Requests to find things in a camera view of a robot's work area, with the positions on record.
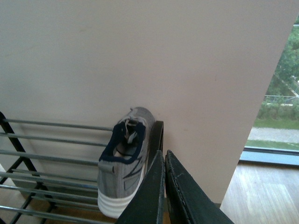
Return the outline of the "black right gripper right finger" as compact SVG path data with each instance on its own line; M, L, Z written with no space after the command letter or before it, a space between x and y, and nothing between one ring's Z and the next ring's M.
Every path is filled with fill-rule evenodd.
M165 188L172 224L232 224L205 194L175 154L165 157Z

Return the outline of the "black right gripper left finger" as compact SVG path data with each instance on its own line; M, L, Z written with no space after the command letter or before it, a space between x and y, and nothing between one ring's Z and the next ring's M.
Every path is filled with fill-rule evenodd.
M161 224L164 213L165 165L159 150L136 195L117 219L118 224Z

